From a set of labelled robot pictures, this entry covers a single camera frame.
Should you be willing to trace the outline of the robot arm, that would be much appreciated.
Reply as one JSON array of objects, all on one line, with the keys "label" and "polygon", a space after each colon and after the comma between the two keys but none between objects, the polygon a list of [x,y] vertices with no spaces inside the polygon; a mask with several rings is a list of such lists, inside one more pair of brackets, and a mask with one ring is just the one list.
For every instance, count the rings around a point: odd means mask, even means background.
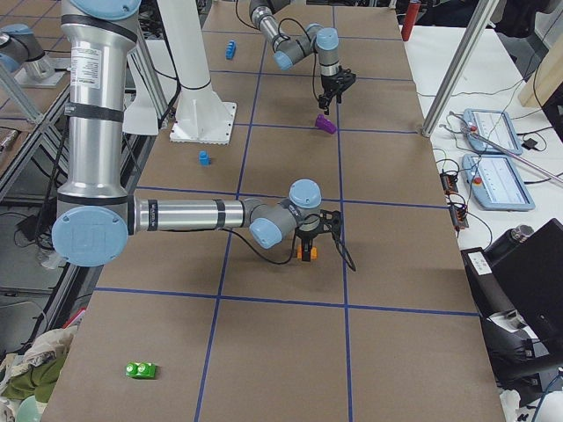
[{"label": "robot arm", "polygon": [[[158,5],[178,78],[172,99],[157,97],[157,115],[178,106],[174,140],[225,144],[237,107],[216,94],[200,19],[192,2]],[[143,200],[134,191],[145,160],[124,168],[124,94],[128,58],[141,49],[137,1],[65,1],[61,27],[71,45],[69,169],[57,193],[52,245],[68,263],[97,267],[116,259],[135,233],[247,228],[261,248],[320,224],[318,184],[300,179],[274,206],[260,200]]]},{"label": "robot arm", "polygon": [[303,34],[296,38],[286,34],[275,13],[287,5],[288,1],[251,1],[249,18],[271,45],[274,61],[280,69],[291,69],[306,57],[317,56],[323,88],[317,96],[318,107],[329,114],[331,103],[342,101],[342,94],[355,83],[356,74],[340,64],[340,40],[334,27],[311,23],[303,27]]}]

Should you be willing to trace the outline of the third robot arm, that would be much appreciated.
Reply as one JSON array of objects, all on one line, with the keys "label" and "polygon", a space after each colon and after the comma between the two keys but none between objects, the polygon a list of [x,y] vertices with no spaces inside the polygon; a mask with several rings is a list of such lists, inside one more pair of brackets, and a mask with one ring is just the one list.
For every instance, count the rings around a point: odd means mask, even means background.
[{"label": "third robot arm", "polygon": [[24,24],[1,28],[1,64],[26,88],[54,88],[66,69],[48,55],[31,28]]}]

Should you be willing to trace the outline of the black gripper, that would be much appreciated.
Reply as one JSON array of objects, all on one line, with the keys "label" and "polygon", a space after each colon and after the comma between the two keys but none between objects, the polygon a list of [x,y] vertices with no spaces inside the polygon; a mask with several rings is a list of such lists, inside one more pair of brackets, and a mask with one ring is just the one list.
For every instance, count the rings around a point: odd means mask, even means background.
[{"label": "black gripper", "polygon": [[339,66],[334,75],[321,76],[323,93],[318,95],[318,107],[328,110],[331,99],[336,98],[338,104],[342,103],[342,94],[356,81],[356,74],[351,69],[343,69]]},{"label": "black gripper", "polygon": [[314,238],[323,232],[324,223],[320,215],[307,215],[302,224],[296,228],[296,236],[301,239],[300,259],[303,262],[310,261],[310,243],[312,251],[318,249],[317,240]]}]

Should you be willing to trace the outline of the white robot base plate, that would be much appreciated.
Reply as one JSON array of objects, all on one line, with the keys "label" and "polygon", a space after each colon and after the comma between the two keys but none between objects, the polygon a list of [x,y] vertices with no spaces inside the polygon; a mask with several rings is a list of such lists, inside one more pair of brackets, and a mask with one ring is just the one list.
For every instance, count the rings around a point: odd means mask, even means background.
[{"label": "white robot base plate", "polygon": [[171,142],[195,142],[226,145],[237,111],[233,102],[211,101],[209,104],[198,100],[179,107],[176,121],[170,133]]}]

